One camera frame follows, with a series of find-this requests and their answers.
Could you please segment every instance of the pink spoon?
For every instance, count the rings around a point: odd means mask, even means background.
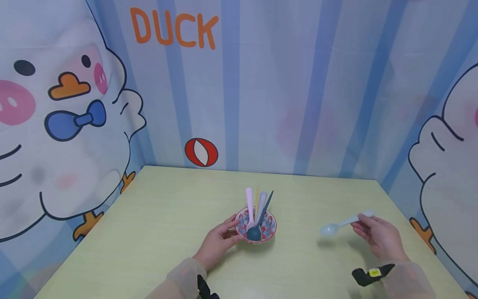
[[[247,209],[249,210],[249,223],[247,224],[247,230],[254,226],[254,210],[252,208],[252,189],[246,188]]]

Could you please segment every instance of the hand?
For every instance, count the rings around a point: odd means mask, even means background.
[[[203,244],[193,256],[193,259],[198,261],[206,272],[211,270],[224,257],[228,249],[242,240],[240,234],[231,230],[239,224],[239,220],[234,220],[235,218],[236,215],[234,214],[210,230]]]
[[[398,229],[378,217],[369,218],[359,214],[359,222],[352,223],[354,232],[370,245],[372,253],[384,261],[410,261],[405,254]]]

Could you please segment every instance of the wall backdrop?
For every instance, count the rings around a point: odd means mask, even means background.
[[[0,4],[0,298],[146,165],[376,179],[478,296],[478,2]]]

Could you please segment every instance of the duck illustration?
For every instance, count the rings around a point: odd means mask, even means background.
[[[0,55],[0,242],[44,217],[83,216],[76,241],[135,176],[126,169],[131,137],[146,125],[142,98],[125,88],[125,67],[86,3],[67,2],[66,16],[32,4],[48,22],[0,33],[17,46]],[[24,13],[21,1],[8,13]]]
[[[441,115],[422,127],[409,161],[420,178],[426,222],[410,222],[428,247],[434,239],[465,276],[478,286],[478,67],[467,70],[449,93]]]

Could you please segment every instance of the finger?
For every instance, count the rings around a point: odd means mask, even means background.
[[[354,232],[359,235],[362,239],[364,239],[367,243],[370,243],[370,239],[371,239],[371,236],[364,233],[363,231],[361,231],[360,229],[358,228],[353,228]]]
[[[382,218],[379,218],[379,217],[372,217],[373,220],[375,220],[376,222],[378,223],[381,223],[381,224],[390,224],[390,222],[382,219]]]
[[[236,218],[236,214],[232,214],[231,217],[227,218],[226,220],[224,220],[223,223],[228,223],[228,222],[231,222],[233,221],[234,219]]]
[[[368,226],[366,226],[366,225],[364,225],[360,222],[352,223],[352,227],[356,228],[358,230],[361,230],[368,235],[371,235],[370,227],[368,227]]]
[[[370,228],[377,226],[379,224],[375,219],[367,217],[362,213],[358,215],[358,219]]]
[[[230,237],[229,239],[224,240],[225,250],[229,250],[231,247],[242,241],[242,236],[240,234]]]
[[[216,225],[216,227],[213,228],[213,230],[217,230],[217,229],[219,229],[219,227],[221,227],[221,225],[227,224],[227,223],[229,223],[229,222],[231,222],[231,221],[234,221],[235,218],[236,218],[236,214],[233,214],[231,217],[229,217],[229,218],[227,218],[226,220],[224,220],[223,223]]]
[[[230,237],[232,237],[232,236],[235,236],[235,235],[237,235],[237,234],[238,234],[237,231],[228,230],[225,234],[222,235],[222,237],[223,237],[224,239],[228,239],[228,238],[230,238]]]
[[[220,234],[225,234],[229,229],[233,228],[234,226],[238,225],[240,222],[239,219],[231,221],[231,222],[225,222],[223,224],[220,224],[217,227],[217,232]]]

